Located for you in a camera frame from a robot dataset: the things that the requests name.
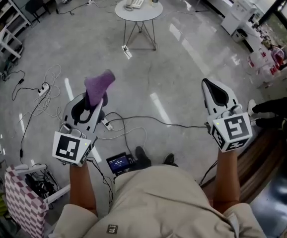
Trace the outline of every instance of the gray floor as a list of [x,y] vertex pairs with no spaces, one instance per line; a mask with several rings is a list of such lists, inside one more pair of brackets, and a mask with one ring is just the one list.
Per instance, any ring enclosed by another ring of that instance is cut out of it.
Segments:
[[[60,11],[87,2],[73,0],[61,5]],[[160,0],[162,15],[155,21],[157,51],[131,51],[122,49],[124,21],[113,12],[119,0],[98,0],[94,4],[78,8],[74,16],[69,13],[45,14],[41,23],[34,23],[24,32],[25,50],[14,71],[25,71],[22,87],[39,87],[48,68],[59,64],[62,72],[56,80],[61,94],[53,98],[46,112],[55,115],[57,107],[64,109],[70,100],[65,81],[69,81],[72,94],[77,96],[85,91],[84,79],[99,75],[111,69],[116,81],[108,90],[109,103],[106,113],[115,111],[120,115],[153,116],[162,119],[157,109],[157,100],[162,104],[172,123],[203,125],[207,111],[201,91],[201,80],[213,78],[231,87],[240,103],[247,107],[248,100],[262,101],[260,92],[251,85],[247,74],[246,58],[249,52],[243,45],[235,43],[220,26],[222,19],[214,12],[194,13],[195,0]],[[138,36],[129,46],[149,47],[144,36]],[[48,75],[52,82],[52,72]],[[19,149],[23,136],[19,114],[33,110],[37,93],[23,90],[15,101],[11,100],[14,86],[22,77],[13,74],[7,82],[0,81],[0,144],[5,150],[9,165],[20,164]],[[23,119],[27,126],[29,115]],[[121,129],[122,123],[113,123],[114,129]],[[183,129],[167,127],[151,119],[133,119],[127,130],[144,127],[147,131],[145,149],[153,164],[160,164],[168,153],[174,153],[176,163],[199,181],[205,171],[216,160],[217,146],[204,128]],[[33,117],[23,140],[23,162],[31,165],[46,163],[61,186],[69,183],[69,167],[63,166],[52,157],[54,131],[59,121],[43,113]],[[112,138],[123,131],[107,131],[99,124],[99,137]],[[145,132],[136,129],[127,135],[129,147],[143,145]],[[104,174],[111,176],[106,158],[126,151],[123,137],[114,140],[98,140],[97,152]],[[89,166],[98,202],[100,216],[108,210],[108,190],[99,173]]]

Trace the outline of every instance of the person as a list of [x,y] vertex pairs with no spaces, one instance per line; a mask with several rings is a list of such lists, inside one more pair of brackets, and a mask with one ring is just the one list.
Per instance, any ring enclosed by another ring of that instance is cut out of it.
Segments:
[[70,166],[70,204],[49,238],[265,237],[250,206],[239,201],[236,151],[218,151],[213,207],[173,154],[159,166],[141,147],[136,157],[143,163],[115,178],[114,201],[100,220],[87,164]]
[[251,120],[252,126],[261,128],[282,128],[284,119],[287,119],[287,98],[266,101],[261,104],[256,104],[254,100],[248,102],[247,113],[249,117],[254,114],[272,112],[276,114],[273,118],[257,118]]

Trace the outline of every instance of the telephone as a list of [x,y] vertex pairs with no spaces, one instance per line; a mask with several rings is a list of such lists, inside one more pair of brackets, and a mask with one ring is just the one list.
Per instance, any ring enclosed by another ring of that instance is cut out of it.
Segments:
[[124,5],[125,10],[132,11],[135,9],[140,9],[144,0],[127,0],[126,4]]

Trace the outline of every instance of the power strip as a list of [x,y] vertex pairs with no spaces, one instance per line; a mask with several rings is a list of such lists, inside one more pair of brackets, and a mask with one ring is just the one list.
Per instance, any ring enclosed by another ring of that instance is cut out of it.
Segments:
[[104,118],[104,120],[102,120],[102,123],[104,124],[104,126],[108,129],[108,130],[112,130],[113,127],[110,123],[108,123],[108,120],[106,118]]
[[44,95],[50,89],[49,84],[45,83],[45,82],[43,83],[42,87],[43,87],[43,89],[40,90],[39,97]]

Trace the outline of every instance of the shoe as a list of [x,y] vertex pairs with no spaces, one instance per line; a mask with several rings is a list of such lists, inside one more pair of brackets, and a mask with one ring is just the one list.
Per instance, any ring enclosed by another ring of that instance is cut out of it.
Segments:
[[142,165],[151,165],[151,160],[145,154],[144,149],[141,146],[137,146],[135,149],[135,156],[137,161]]
[[256,120],[252,120],[252,121],[251,121],[251,126],[257,126]]
[[247,113],[248,113],[248,115],[249,115],[250,117],[254,114],[254,112],[253,112],[253,107],[255,107],[255,106],[256,106],[256,103],[255,103],[254,100],[250,100],[250,101],[248,102]]
[[173,164],[174,164],[174,154],[170,153],[167,157],[165,157],[163,164],[164,165],[171,165],[171,166],[173,166]]

